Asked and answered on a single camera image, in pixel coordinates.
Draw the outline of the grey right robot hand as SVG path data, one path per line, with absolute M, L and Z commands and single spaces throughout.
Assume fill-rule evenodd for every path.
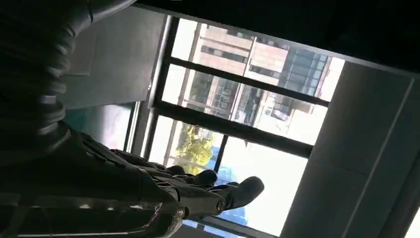
M 159 168 L 72 129 L 57 99 L 79 33 L 130 0 L 0 3 L 0 235 L 4 238 L 158 238 L 189 216 L 240 208 L 258 177 Z

